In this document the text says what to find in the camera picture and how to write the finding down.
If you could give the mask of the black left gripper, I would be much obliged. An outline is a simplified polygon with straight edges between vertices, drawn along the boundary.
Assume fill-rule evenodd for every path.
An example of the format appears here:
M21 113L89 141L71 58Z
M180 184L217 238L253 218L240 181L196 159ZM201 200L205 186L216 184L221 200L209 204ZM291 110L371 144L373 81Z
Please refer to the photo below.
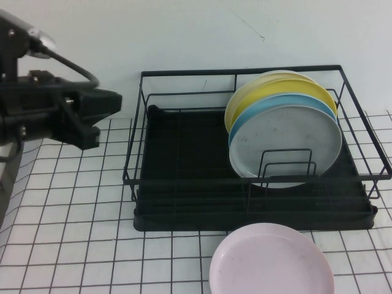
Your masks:
M44 70L18 77L1 70L1 144L50 138L81 150L98 147L94 124L119 112L123 97Z

